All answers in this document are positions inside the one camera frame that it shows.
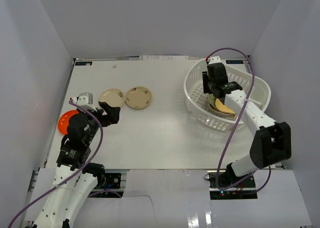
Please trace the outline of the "green square plate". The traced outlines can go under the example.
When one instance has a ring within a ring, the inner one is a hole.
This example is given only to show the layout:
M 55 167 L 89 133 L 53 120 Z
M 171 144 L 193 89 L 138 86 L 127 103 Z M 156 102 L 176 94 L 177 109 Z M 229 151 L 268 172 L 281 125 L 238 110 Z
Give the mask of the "green square plate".
M 215 98 L 212 94 L 209 94 L 209 95 L 207 96 L 207 101 L 208 101 L 208 103 L 209 103 L 209 105 L 210 105 L 211 107 L 214 107 L 214 108 L 217 107 L 217 106 L 216 106 L 216 98 Z

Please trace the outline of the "cream floral round plate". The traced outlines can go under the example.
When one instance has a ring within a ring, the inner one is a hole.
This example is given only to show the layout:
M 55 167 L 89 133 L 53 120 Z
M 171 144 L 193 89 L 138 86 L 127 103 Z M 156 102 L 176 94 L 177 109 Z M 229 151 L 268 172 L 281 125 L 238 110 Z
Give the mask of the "cream floral round plate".
M 144 86 L 135 86 L 125 94 L 125 103 L 132 109 L 146 108 L 152 102 L 151 91 Z
M 101 93 L 99 103 L 107 103 L 111 107 L 122 107 L 125 103 L 124 93 L 118 88 L 110 88 Z

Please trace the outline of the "yellow square plate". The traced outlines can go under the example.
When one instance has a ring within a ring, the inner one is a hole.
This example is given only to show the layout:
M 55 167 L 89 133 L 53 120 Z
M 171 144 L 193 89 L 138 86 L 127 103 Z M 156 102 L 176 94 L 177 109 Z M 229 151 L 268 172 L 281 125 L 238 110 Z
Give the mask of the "yellow square plate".
M 228 106 L 223 104 L 219 99 L 215 100 L 214 105 L 217 108 L 217 110 L 220 111 L 221 113 L 230 114 L 230 115 L 236 114 L 232 109 L 230 109 Z

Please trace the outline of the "cream square panda plate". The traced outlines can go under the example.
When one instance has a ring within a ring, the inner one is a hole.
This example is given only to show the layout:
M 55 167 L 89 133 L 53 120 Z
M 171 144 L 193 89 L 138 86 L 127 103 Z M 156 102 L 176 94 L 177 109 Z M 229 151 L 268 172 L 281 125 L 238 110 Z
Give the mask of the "cream square panda plate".
M 209 107 L 210 111 L 216 116 L 219 116 L 222 118 L 230 118 L 230 119 L 234 119 L 237 117 L 236 114 L 224 113 L 224 112 L 216 110 L 210 103 L 208 104 L 208 107 Z

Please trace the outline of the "orange round plate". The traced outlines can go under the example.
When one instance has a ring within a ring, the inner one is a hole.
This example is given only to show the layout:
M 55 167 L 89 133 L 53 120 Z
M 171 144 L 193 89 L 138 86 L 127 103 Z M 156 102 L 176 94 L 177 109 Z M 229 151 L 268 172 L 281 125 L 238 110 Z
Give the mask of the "orange round plate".
M 66 135 L 67 132 L 67 127 L 69 125 L 69 120 L 72 116 L 77 115 L 79 113 L 78 110 L 69 110 L 65 112 L 58 120 L 57 123 L 57 129 L 62 135 Z

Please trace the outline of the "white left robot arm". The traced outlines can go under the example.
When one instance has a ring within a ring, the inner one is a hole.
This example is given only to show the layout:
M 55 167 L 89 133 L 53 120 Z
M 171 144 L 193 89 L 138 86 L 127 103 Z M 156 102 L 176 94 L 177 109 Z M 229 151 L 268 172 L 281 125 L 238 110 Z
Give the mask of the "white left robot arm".
M 104 166 L 91 162 L 96 153 L 90 145 L 98 131 L 119 122 L 121 109 L 106 102 L 100 102 L 99 108 L 79 105 L 73 99 L 69 103 L 77 113 L 69 118 L 54 179 L 50 190 L 40 196 L 46 201 L 33 228 L 71 228 L 91 191 L 106 181 Z

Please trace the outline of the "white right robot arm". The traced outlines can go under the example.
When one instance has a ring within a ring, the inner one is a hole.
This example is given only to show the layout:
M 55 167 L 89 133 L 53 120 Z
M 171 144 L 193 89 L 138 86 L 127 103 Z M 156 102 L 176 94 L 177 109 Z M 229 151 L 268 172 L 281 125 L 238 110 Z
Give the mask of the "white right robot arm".
M 203 91 L 234 111 L 236 122 L 243 122 L 250 130 L 253 140 L 249 153 L 229 163 L 225 172 L 217 168 L 214 182 L 224 191 L 236 188 L 257 170 L 288 160 L 292 156 L 291 127 L 287 122 L 277 122 L 267 116 L 249 100 L 249 93 L 236 81 L 229 81 L 222 62 L 207 63 L 202 73 Z

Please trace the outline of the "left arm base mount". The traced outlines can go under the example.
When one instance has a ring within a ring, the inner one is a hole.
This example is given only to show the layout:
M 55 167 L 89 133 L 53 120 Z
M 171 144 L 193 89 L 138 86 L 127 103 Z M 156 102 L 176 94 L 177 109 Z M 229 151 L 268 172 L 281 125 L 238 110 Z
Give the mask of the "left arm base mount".
M 89 198 L 121 198 L 122 174 L 119 172 L 107 172 L 102 164 L 89 163 L 82 171 L 84 174 L 92 174 L 97 178 L 97 185 L 88 195 Z

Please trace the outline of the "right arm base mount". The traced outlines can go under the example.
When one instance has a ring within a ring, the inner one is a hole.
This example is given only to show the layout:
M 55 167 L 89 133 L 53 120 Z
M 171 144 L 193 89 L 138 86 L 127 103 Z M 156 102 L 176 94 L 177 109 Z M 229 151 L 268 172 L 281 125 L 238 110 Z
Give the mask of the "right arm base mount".
M 219 190 L 216 186 L 216 172 L 208 172 L 204 180 L 209 182 L 209 196 L 211 201 L 227 200 L 255 200 L 258 198 L 256 182 L 251 175 L 243 182 L 226 190 Z

